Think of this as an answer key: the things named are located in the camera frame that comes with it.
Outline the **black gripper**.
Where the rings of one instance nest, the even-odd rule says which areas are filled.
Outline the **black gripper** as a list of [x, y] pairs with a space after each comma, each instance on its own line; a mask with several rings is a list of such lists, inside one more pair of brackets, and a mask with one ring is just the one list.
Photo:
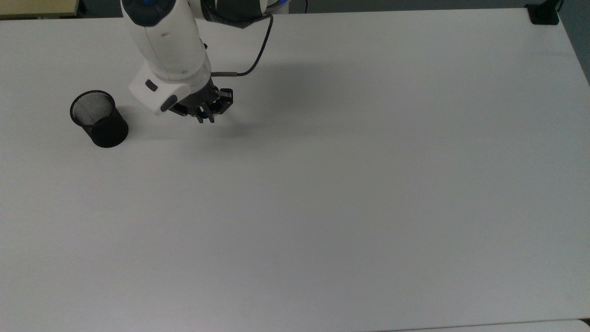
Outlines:
[[216, 116], [228, 111], [233, 101], [233, 90], [218, 89], [210, 78], [203, 88], [177, 102], [169, 111], [180, 116], [192, 116], [200, 124], [208, 116], [209, 122], [215, 123]]

